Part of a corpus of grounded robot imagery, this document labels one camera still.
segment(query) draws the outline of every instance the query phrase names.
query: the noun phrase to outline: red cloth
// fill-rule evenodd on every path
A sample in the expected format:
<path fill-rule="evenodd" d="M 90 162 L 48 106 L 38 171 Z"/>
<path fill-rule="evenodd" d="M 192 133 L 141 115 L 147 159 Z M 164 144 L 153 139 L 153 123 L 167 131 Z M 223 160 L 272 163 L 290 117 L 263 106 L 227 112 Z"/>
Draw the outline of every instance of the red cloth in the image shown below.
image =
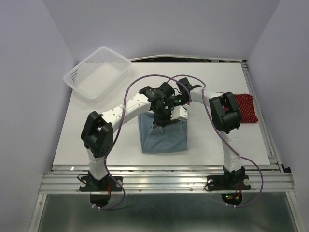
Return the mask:
<path fill-rule="evenodd" d="M 241 123 L 256 123 L 258 118 L 255 115 L 253 97 L 250 94 L 235 94 L 236 102 L 242 115 Z"/>

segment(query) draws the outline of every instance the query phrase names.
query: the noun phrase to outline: blue towel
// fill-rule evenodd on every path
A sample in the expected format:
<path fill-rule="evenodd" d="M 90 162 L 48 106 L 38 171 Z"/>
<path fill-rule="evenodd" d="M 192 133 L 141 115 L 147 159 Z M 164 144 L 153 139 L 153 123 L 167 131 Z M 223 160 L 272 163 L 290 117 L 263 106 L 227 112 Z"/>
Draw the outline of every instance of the blue towel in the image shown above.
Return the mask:
<path fill-rule="evenodd" d="M 188 124 L 176 122 L 161 127 L 153 124 L 154 115 L 139 115 L 140 143 L 143 153 L 171 153 L 188 150 Z"/>

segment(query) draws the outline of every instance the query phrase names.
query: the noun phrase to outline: white plastic basket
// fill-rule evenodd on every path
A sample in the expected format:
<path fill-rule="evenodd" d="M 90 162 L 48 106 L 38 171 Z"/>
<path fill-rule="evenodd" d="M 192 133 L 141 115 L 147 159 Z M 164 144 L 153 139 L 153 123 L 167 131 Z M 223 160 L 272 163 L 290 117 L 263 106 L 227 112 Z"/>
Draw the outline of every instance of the white plastic basket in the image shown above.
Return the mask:
<path fill-rule="evenodd" d="M 105 90 L 119 81 L 130 66 L 131 61 L 127 58 L 101 47 L 76 65 L 63 80 L 81 95 L 99 102 Z"/>

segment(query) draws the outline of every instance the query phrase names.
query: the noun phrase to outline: black bracket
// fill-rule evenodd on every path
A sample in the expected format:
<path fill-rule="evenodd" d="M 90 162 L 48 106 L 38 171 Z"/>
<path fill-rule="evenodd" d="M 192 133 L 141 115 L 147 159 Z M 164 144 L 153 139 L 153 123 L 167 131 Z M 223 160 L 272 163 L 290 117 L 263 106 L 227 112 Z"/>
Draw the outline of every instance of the black bracket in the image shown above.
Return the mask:
<path fill-rule="evenodd" d="M 285 173 L 291 173 L 292 171 L 291 171 L 291 167 L 285 167 L 283 164 L 282 164 L 282 168 L 283 168 L 283 171 L 285 172 Z"/>
<path fill-rule="evenodd" d="M 167 124 L 176 122 L 178 120 L 171 120 L 171 111 L 175 106 L 185 105 L 189 101 L 188 91 L 200 85 L 192 86 L 187 78 L 179 80 L 183 86 L 177 83 L 180 94 L 175 96 L 175 90 L 167 82 L 160 85 L 159 88 L 151 88 L 147 86 L 142 88 L 139 93 L 144 94 L 148 101 L 151 102 L 150 110 L 154 112 L 154 124 L 165 127 Z"/>
<path fill-rule="evenodd" d="M 240 205 L 242 201 L 242 193 L 221 194 L 222 200 L 231 205 Z"/>
<path fill-rule="evenodd" d="M 123 181 L 122 176 L 114 176 L 117 181 Z M 81 176 L 80 192 L 107 192 L 111 184 L 112 192 L 121 192 L 121 188 L 107 175 L 101 180 L 96 180 L 88 171 L 88 176 Z"/>
<path fill-rule="evenodd" d="M 241 185 L 242 190 L 250 190 L 251 185 L 249 177 L 245 173 L 245 168 L 242 166 L 237 171 L 231 173 L 223 168 L 223 175 L 208 175 L 207 184 L 205 185 L 206 191 L 224 191 L 233 190 Z"/>
<path fill-rule="evenodd" d="M 229 134 L 231 130 L 240 127 L 242 116 L 234 94 L 227 92 L 221 97 L 211 98 L 209 104 L 212 121 L 217 130 Z"/>
<path fill-rule="evenodd" d="M 113 147 L 113 128 L 96 111 L 88 115 L 81 135 L 84 146 L 90 149 L 94 158 L 106 157 Z"/>

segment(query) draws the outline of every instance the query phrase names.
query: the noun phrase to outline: bolt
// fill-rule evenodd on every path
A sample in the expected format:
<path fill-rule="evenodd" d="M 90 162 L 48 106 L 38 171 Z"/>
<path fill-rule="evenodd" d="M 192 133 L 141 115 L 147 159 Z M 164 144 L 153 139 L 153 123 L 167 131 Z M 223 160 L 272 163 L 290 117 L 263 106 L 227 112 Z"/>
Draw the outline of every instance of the bolt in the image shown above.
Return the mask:
<path fill-rule="evenodd" d="M 245 186 L 249 186 L 250 185 L 250 180 L 249 179 L 244 179 L 243 183 L 245 184 Z"/>
<path fill-rule="evenodd" d="M 120 188 L 120 185 L 122 185 L 122 181 L 121 180 L 118 180 L 117 181 L 119 184 L 116 184 L 116 187 Z"/>

